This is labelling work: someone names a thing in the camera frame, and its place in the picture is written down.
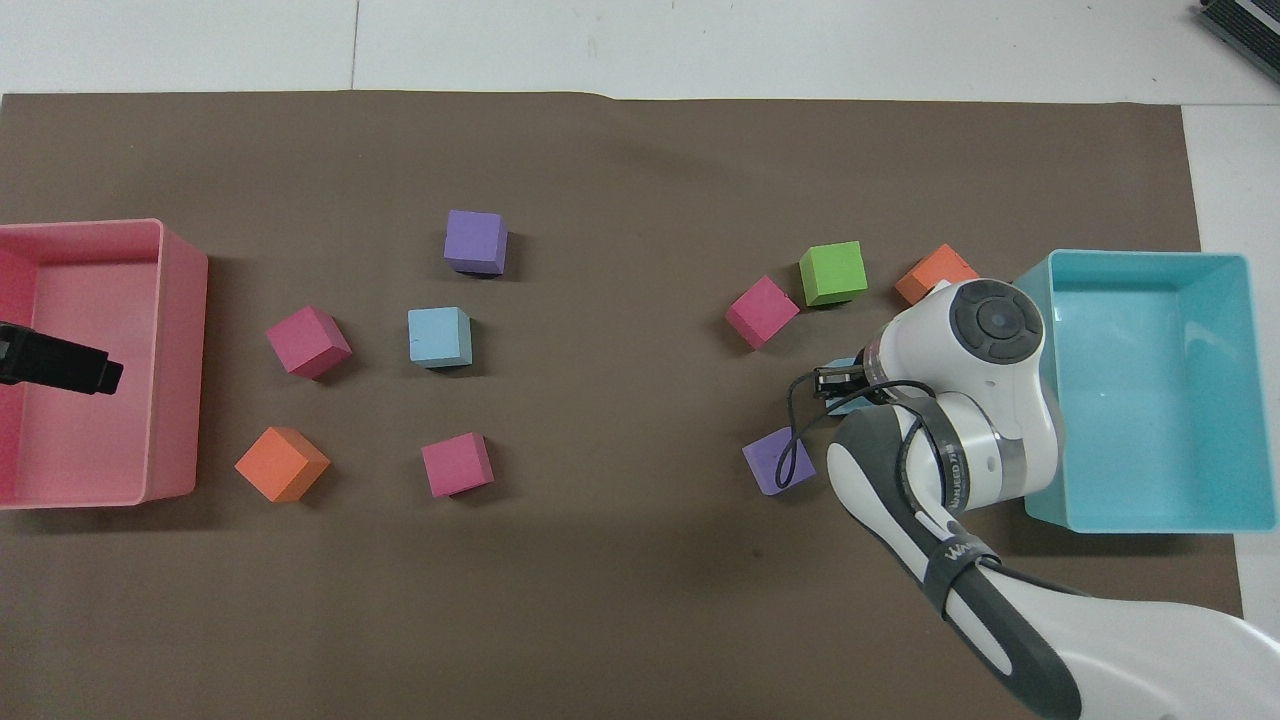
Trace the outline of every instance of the purple cube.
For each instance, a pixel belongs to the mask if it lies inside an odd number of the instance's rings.
[[[507,224],[502,215],[449,210],[444,261],[460,273],[500,275],[507,266]]]
[[[746,456],[746,464],[751,466],[751,474],[755,475],[755,483],[760,486],[760,492],[764,495],[778,495],[782,492],[782,489],[778,489],[777,483],[773,480],[773,473],[777,470],[778,457],[781,457],[782,452],[787,448],[787,441],[790,439],[791,428],[782,428],[781,430],[767,434],[742,448],[742,455]],[[787,477],[787,468],[790,465],[790,459],[783,461],[783,478]],[[804,450],[804,442],[796,441],[796,471],[795,475],[791,477],[791,484],[788,484],[785,489],[791,489],[817,474],[818,471],[814,470],[813,461],[809,460],[809,454]]]

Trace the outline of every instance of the orange cube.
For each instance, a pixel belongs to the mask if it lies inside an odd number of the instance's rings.
[[[964,261],[964,258],[951,250],[951,246],[942,243],[941,247],[931,252],[924,260],[920,260],[911,268],[902,279],[897,281],[893,286],[899,295],[906,299],[908,302],[915,305],[924,296],[933,290],[933,286],[942,281],[951,283],[957,283],[960,281],[972,281],[978,277],[978,273],[969,266],[969,263]]]
[[[329,459],[293,428],[266,428],[236,470],[271,502],[292,502],[307,492]]]

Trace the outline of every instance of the light blue cube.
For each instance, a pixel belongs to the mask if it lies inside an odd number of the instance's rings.
[[[823,368],[852,368],[856,364],[858,364],[858,359],[856,357],[837,357],[837,359],[832,360],[831,363],[827,363],[826,365],[823,365]],[[827,400],[827,407],[828,407],[827,414],[828,415],[832,415],[832,416],[835,416],[835,415],[849,415],[850,413],[852,413],[854,410],[858,410],[859,407],[870,407],[870,405],[872,405],[870,401],[867,400],[865,397],[859,397],[858,400],[846,402],[846,404],[841,405],[840,407],[836,407],[835,410],[831,410],[829,407],[832,405],[837,405],[840,402],[840,400],[841,398],[838,398],[838,397],[831,397],[831,398]]]
[[[408,311],[408,359],[422,368],[471,364],[471,318],[458,307]]]

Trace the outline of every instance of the black strap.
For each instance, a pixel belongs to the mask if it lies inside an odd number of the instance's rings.
[[[943,620],[947,618],[947,596],[951,593],[951,585],[956,583],[956,578],[977,565],[983,557],[991,557],[1000,562],[1000,556],[987,547],[982,538],[969,533],[959,524],[952,524],[952,529],[956,530],[956,534],[938,543],[929,553],[929,564],[924,569],[924,583],[920,585],[924,597]]]
[[[960,445],[960,433],[932,397],[906,397],[897,405],[920,419],[924,434],[933,446],[942,475],[942,506],[952,514],[963,512],[969,505],[969,460]]]

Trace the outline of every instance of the black cable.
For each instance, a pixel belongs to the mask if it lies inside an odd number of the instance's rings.
[[[909,413],[911,411],[910,407],[902,409]],[[920,501],[915,500],[915,493],[911,492],[910,480],[906,477],[906,454],[911,450],[911,439],[915,438],[915,433],[919,432],[920,428],[924,428],[924,423],[920,421],[919,415],[915,415],[915,420],[911,421],[911,427],[908,428],[906,434],[902,436],[902,445],[897,446],[897,464],[893,468],[893,475],[897,479],[897,489],[902,493],[902,497],[906,500],[906,503],[911,506],[911,511],[914,512],[919,512],[923,509],[920,507]],[[929,437],[928,428],[924,428],[924,437]]]
[[[1089,593],[1080,592],[1080,591],[1078,591],[1078,589],[1075,589],[1075,588],[1073,588],[1070,585],[1064,585],[1061,583],[1055,583],[1053,580],[1046,580],[1044,578],[1037,578],[1036,575],[1029,575],[1027,573],[1023,573],[1021,570],[1015,570],[1014,568],[1010,568],[1007,565],[1001,565],[1000,562],[997,562],[997,561],[995,561],[995,560],[992,560],[989,557],[983,557],[982,560],[978,561],[978,565],[982,565],[983,568],[987,568],[988,570],[995,570],[996,573],[1000,573],[1001,575],[1005,575],[1006,578],[1012,578],[1015,580],[1021,580],[1024,583],[1028,583],[1028,584],[1032,584],[1032,585],[1036,585],[1036,587],[1041,587],[1041,588],[1044,588],[1047,591],[1053,591],[1053,592],[1060,592],[1060,593],[1066,593],[1066,594],[1076,594],[1076,596],[1080,596],[1080,597],[1093,597]]]
[[[796,430],[795,389],[797,387],[800,387],[800,384],[804,383],[805,380],[809,380],[809,379],[813,379],[814,377],[817,377],[818,373],[820,373],[824,369],[826,368],[818,368],[815,370],[810,370],[810,372],[800,375],[799,378],[795,379],[795,382],[791,383],[791,387],[787,388],[787,421],[790,423],[790,427],[791,427],[791,439],[787,441],[787,446],[786,446],[786,448],[783,448],[782,455],[778,456],[778,464],[773,469],[773,484],[776,484],[778,487],[778,489],[786,489],[791,484],[792,478],[795,478],[795,469],[796,469],[796,443],[800,442],[800,438],[804,437],[805,433],[808,433],[809,430],[812,430],[813,428],[815,428],[818,425],[818,423],[820,423],[824,419],[827,419],[831,415],[832,411],[835,411],[835,410],[837,410],[840,407],[844,407],[845,405],[847,405],[847,404],[858,400],[859,397],[867,397],[868,395],[872,395],[874,392],[879,392],[882,389],[888,389],[891,387],[914,387],[914,388],[924,392],[929,397],[937,397],[937,395],[933,392],[933,388],[931,388],[929,386],[927,386],[927,384],[924,384],[922,382],[916,382],[916,380],[888,380],[888,382],[884,382],[884,383],[876,383],[876,384],[872,384],[872,386],[867,386],[863,389],[859,389],[859,391],[852,392],[850,395],[846,395],[845,397],[841,397],[838,401],[833,402],[829,407],[827,407],[822,413],[822,415],[818,415],[808,425],[805,425],[804,429]],[[787,461],[788,459],[790,459],[790,464],[787,466],[787,474],[786,474],[786,478],[783,478],[782,477],[782,464],[785,461]]]

